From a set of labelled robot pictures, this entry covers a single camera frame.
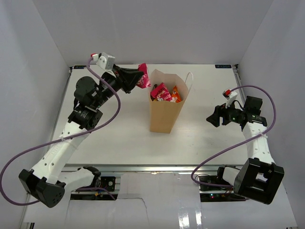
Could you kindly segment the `red heart candy packet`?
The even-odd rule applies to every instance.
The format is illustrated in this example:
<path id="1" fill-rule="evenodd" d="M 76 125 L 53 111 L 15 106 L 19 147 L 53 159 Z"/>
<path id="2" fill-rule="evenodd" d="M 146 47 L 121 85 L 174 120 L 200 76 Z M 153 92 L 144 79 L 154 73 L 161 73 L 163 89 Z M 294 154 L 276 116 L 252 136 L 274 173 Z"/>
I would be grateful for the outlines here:
<path id="1" fill-rule="evenodd" d="M 139 64 L 138 71 L 143 72 L 143 76 L 140 78 L 140 80 L 137 82 L 136 85 L 142 89 L 151 87 L 147 64 L 146 63 Z"/>

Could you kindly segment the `pink candy packet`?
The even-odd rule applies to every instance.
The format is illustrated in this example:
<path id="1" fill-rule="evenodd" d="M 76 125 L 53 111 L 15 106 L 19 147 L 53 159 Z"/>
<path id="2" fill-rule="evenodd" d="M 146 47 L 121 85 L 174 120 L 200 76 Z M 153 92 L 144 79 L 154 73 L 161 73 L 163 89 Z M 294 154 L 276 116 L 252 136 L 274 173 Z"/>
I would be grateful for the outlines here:
<path id="1" fill-rule="evenodd" d="M 171 94 L 164 83 L 158 84 L 158 87 L 151 91 L 152 101 L 171 101 Z"/>

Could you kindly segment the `orange white snack bag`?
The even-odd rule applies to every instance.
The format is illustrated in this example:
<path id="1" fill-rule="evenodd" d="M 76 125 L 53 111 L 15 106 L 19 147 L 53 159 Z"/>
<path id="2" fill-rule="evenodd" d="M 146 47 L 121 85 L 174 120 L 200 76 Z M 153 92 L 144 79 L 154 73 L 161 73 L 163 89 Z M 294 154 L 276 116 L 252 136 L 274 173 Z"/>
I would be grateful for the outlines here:
<path id="1" fill-rule="evenodd" d="M 171 102 L 179 103 L 182 101 L 177 86 L 173 88 L 171 97 Z"/>

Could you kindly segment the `brown paper bag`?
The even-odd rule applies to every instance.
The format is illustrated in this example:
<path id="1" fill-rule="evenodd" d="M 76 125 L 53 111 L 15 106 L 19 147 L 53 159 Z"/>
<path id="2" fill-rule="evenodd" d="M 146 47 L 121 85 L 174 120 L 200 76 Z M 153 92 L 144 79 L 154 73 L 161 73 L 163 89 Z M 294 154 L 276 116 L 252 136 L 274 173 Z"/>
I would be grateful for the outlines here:
<path id="1" fill-rule="evenodd" d="M 150 75 L 150 80 L 152 85 L 163 83 L 169 92 L 172 92 L 174 87 L 177 87 L 181 98 L 178 103 L 166 100 L 153 101 L 151 99 L 152 89 L 149 89 L 150 131 L 169 134 L 190 92 L 191 86 L 187 86 L 186 83 L 193 83 L 193 74 L 188 72 L 186 78 L 182 79 L 176 74 L 163 73 L 155 69 Z"/>

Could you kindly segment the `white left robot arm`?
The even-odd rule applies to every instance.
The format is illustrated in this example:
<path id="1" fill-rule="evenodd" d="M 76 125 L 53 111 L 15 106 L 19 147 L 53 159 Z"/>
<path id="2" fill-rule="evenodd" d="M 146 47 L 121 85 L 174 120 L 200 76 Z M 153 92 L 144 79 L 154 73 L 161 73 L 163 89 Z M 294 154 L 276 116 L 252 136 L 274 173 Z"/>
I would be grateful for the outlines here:
<path id="1" fill-rule="evenodd" d="M 65 192 L 84 188 L 97 190 L 101 173 L 91 166 L 83 166 L 69 175 L 61 171 L 74 151 L 97 126 L 102 117 L 99 108 L 119 90 L 129 94 L 135 86 L 143 86 L 148 78 L 147 67 L 136 69 L 114 65 L 102 75 L 103 82 L 96 83 L 90 76 L 80 78 L 75 86 L 73 111 L 57 143 L 50 147 L 31 170 L 22 170 L 19 179 L 25 190 L 49 208 L 56 206 Z"/>

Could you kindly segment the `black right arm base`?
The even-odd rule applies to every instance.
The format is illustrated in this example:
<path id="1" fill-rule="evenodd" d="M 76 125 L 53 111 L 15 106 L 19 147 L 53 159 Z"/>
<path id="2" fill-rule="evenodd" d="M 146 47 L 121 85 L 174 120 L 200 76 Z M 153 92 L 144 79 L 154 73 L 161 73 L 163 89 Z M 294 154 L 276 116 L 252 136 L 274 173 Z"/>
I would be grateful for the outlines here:
<path id="1" fill-rule="evenodd" d="M 195 172 L 196 181 L 209 184 L 199 185 L 200 201 L 204 202 L 228 202 L 234 195 L 233 188 L 223 187 L 228 182 L 218 179 L 217 170 L 219 166 L 201 167 Z"/>

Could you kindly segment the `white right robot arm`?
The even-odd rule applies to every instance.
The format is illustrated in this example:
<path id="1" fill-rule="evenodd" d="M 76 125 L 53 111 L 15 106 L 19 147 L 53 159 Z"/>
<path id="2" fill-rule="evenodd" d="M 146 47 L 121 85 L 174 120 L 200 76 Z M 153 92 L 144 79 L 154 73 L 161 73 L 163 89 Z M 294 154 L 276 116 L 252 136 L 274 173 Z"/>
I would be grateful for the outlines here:
<path id="1" fill-rule="evenodd" d="M 215 107 L 207 121 L 218 127 L 231 122 L 240 125 L 246 143 L 248 159 L 241 169 L 222 166 L 218 168 L 215 184 L 220 190 L 230 186 L 236 195 L 269 205 L 282 182 L 284 169 L 275 164 L 267 136 L 267 121 L 260 115 L 262 99 L 247 97 L 244 107 L 238 109 L 234 102 L 235 92 L 225 96 L 227 102 Z"/>

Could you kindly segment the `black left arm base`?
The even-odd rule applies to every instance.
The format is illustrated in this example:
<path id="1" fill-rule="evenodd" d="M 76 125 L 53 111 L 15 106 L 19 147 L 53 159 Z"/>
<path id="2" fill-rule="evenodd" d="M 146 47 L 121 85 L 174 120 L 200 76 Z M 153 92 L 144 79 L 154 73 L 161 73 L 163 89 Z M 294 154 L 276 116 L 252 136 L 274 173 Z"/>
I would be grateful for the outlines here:
<path id="1" fill-rule="evenodd" d="M 76 189 L 77 192 L 83 191 L 108 191 L 115 190 L 116 177 L 99 177 L 95 178 L 89 186 Z"/>

